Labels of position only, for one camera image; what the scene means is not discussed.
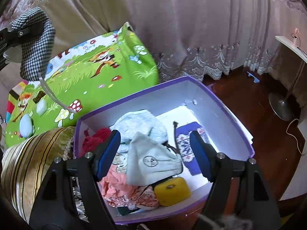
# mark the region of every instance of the houndstooth fabric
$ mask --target houndstooth fabric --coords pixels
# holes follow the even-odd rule
[[[40,7],[27,11],[10,23],[13,30],[23,30],[37,22],[44,23],[43,33],[21,45],[20,76],[28,81],[38,81],[39,73],[43,78],[45,77],[54,43],[55,29],[47,14]]]

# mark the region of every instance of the cartoon mushroom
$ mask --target cartoon mushroom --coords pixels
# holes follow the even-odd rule
[[[76,99],[75,101],[73,101],[68,108],[74,110],[77,113],[83,109],[83,107],[81,105],[81,101],[79,99]],[[73,113],[70,114],[69,119],[70,120],[74,119]]]
[[[65,109],[61,109],[59,111],[59,115],[57,115],[56,119],[54,120],[55,123],[59,122],[58,123],[58,127],[61,128],[62,127],[62,121],[63,119],[67,118],[69,115],[69,111],[68,110],[65,110]]]

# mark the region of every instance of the sheer curtain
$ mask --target sheer curtain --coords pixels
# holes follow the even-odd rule
[[[301,0],[12,0],[0,28],[34,6],[42,7],[56,28],[53,56],[129,21],[155,57],[161,81],[187,74],[218,80],[242,65],[259,74],[275,70],[280,77],[282,68],[272,61],[279,53],[274,36],[291,39],[296,27],[307,51]],[[287,68],[294,75],[296,70]]]

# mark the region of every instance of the white cable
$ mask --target white cable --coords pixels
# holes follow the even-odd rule
[[[55,94],[53,93],[53,91],[49,88],[49,86],[47,85],[46,81],[43,79],[41,73],[38,74],[38,78],[40,81],[40,85],[43,88],[44,92],[47,93],[47,95],[51,98],[51,100],[55,103],[57,103],[58,105],[60,105],[61,107],[63,107],[65,110],[68,110],[71,113],[77,113],[76,111],[74,111],[73,109],[68,108],[65,104],[63,104],[61,101],[59,101]]]
[[[299,121],[297,118],[296,118],[296,119],[293,119],[293,120],[291,121],[291,123],[289,123],[289,125],[288,125],[288,127],[287,127],[287,129],[286,129],[286,133],[287,133],[288,135],[293,136],[293,137],[295,138],[297,149],[298,149],[298,151],[300,152],[300,154],[301,154],[302,156],[304,156],[304,155],[306,155],[306,153],[303,154],[303,153],[300,151],[300,149],[298,148],[298,141],[297,141],[297,138],[296,138],[294,135],[288,133],[289,126],[290,126],[295,120]]]

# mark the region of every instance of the blue object on floor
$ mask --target blue object on floor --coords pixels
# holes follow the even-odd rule
[[[250,77],[250,76],[254,77],[254,83],[259,83],[260,82],[259,79],[257,79],[254,75],[252,75],[251,73],[248,72],[248,77]]]

